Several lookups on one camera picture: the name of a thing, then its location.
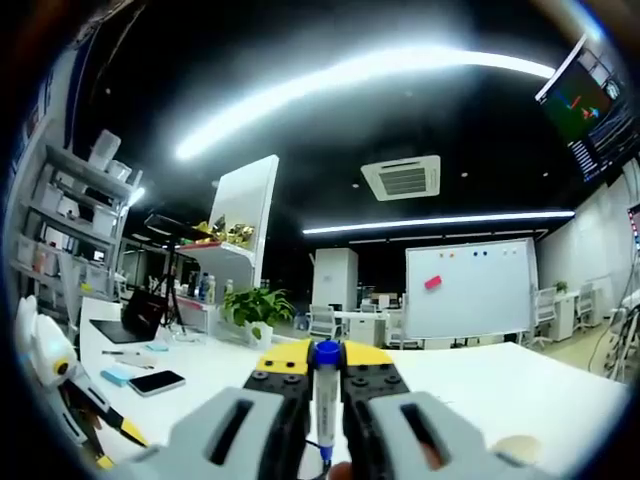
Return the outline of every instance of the air conditioner vent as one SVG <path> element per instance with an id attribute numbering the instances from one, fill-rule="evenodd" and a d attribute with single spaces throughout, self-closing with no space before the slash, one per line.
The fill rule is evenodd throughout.
<path id="1" fill-rule="evenodd" d="M 361 167 L 378 201 L 440 194 L 440 157 L 407 158 Z"/>

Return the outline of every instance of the smartphone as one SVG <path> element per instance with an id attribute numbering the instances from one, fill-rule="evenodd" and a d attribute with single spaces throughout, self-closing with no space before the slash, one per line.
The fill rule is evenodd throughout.
<path id="1" fill-rule="evenodd" d="M 157 393 L 166 392 L 172 388 L 184 385 L 185 379 L 171 370 L 152 373 L 129 380 L 129 385 L 143 397 L 150 397 Z"/>

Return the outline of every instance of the black ceiling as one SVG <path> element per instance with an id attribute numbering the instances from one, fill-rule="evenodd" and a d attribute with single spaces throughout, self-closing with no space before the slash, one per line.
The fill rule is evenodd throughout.
<path id="1" fill-rule="evenodd" d="M 150 2 L 110 63 L 142 4 L 103 25 L 85 69 L 75 146 L 86 155 L 107 128 L 122 138 L 117 158 L 144 170 L 149 194 L 131 213 L 129 233 L 150 210 L 208 219 L 211 181 L 273 153 L 281 163 L 272 241 L 297 238 L 304 227 L 572 208 L 584 195 L 574 161 L 534 100 L 544 80 L 481 67 L 316 95 L 177 161 L 177 144 L 219 109 L 376 47 L 446 43 L 551 67 L 572 48 L 525 1 L 307 3 Z M 425 154 L 442 157 L 438 197 L 377 202 L 360 174 L 366 163 Z"/>

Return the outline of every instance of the marker pen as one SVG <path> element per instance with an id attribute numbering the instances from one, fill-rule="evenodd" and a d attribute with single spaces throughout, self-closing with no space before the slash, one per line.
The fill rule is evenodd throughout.
<path id="1" fill-rule="evenodd" d="M 336 401 L 338 398 L 338 363 L 340 344 L 325 340 L 315 346 L 316 421 L 318 445 L 325 463 L 331 462 L 336 430 Z"/>

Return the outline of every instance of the laptop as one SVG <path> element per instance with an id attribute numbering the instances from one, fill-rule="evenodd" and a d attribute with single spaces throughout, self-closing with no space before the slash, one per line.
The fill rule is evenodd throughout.
<path id="1" fill-rule="evenodd" d="M 124 309 L 122 322 L 89 320 L 113 343 L 149 342 L 156 336 L 164 313 L 165 299 L 144 290 L 135 290 Z"/>

